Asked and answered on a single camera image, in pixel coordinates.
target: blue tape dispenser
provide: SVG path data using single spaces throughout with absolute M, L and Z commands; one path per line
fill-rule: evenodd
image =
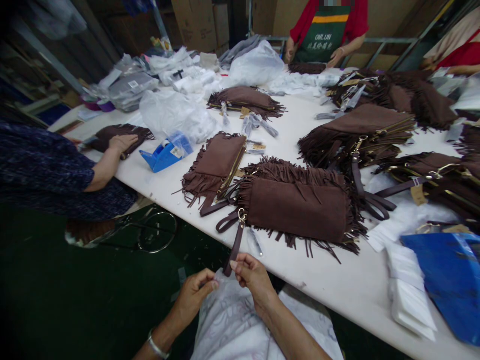
M 180 131 L 162 142 L 161 145 L 156 148 L 154 153 L 140 150 L 141 156 L 145 159 L 154 173 L 165 170 L 193 152 L 194 150 L 190 145 L 190 141 Z

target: person's hand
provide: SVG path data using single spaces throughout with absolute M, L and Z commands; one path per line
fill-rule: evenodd
M 337 50 L 333 52 L 330 57 L 330 62 L 326 65 L 327 69 L 334 68 L 340 62 L 340 60 L 345 55 L 345 49 L 343 47 L 339 47 Z
M 236 261 L 230 261 L 230 266 L 235 272 L 240 286 L 250 290 L 258 316 L 265 319 L 265 316 L 268 316 L 269 307 L 279 300 L 267 274 L 267 269 L 260 261 L 247 253 L 238 254 Z
M 83 142 L 82 140 L 78 140 L 72 137 L 67 137 L 67 139 L 70 140 L 77 149 L 79 148 L 79 145 Z
M 186 279 L 168 315 L 178 335 L 195 319 L 207 296 L 219 288 L 219 283 L 214 278 L 215 273 L 206 268 Z
M 109 147 L 110 149 L 118 150 L 120 154 L 123 154 L 138 140 L 138 135 L 117 135 L 110 139 Z

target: red shirt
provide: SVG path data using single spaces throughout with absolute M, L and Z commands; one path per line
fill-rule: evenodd
M 367 33 L 369 30 L 369 1 L 355 0 L 355 6 L 351 7 L 351 13 L 346 22 L 345 34 L 342 44 L 348 39 L 350 42 Z M 349 0 L 342 0 L 342 5 L 349 6 Z M 293 41 L 302 45 L 310 26 L 314 20 L 317 10 L 320 8 L 320 0 L 310 0 L 303 10 L 300 19 L 295 27 L 290 30 L 290 36 Z

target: dark patterned blouse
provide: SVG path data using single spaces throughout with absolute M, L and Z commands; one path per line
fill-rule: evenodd
M 61 135 L 0 121 L 0 202 L 86 221 L 126 213 L 138 195 L 116 178 L 84 192 L 94 166 Z

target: leather fringe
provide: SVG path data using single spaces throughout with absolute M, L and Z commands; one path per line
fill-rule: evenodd
M 297 239 L 305 241 L 305 247 L 307 249 L 307 257 L 313 258 L 312 243 L 315 243 L 319 248 L 327 250 L 331 253 L 341 264 L 339 258 L 335 254 L 334 247 L 338 247 L 347 251 L 350 251 L 356 255 L 360 253 L 359 246 L 355 243 L 355 239 L 360 236 L 366 237 L 367 228 L 362 224 L 365 219 L 361 216 L 360 212 L 360 200 L 356 196 L 353 188 L 349 185 L 351 182 L 345 179 L 341 174 L 334 171 L 327 171 L 318 168 L 305 169 L 301 166 L 294 165 L 288 161 L 284 161 L 275 157 L 263 157 L 260 163 L 250 164 L 242 169 L 246 174 L 252 174 L 257 171 L 253 176 L 245 176 L 240 184 L 240 192 L 238 194 L 238 207 L 245 210 L 245 214 L 248 215 L 250 211 L 250 203 L 252 199 L 253 182 L 256 177 L 261 179 L 273 180 L 288 184 L 301 184 L 310 186 L 323 186 L 323 187 L 338 187 L 346 193 L 346 213 L 347 213 L 347 226 L 343 239 L 341 242 L 329 243 L 326 241 L 303 238 L 296 236 L 295 234 L 279 232 L 276 241 L 280 241 L 282 236 L 285 237 L 285 243 L 289 248 L 297 249 Z M 265 230 L 269 232 L 271 237 L 273 230 L 265 229 L 255 226 L 257 230 Z

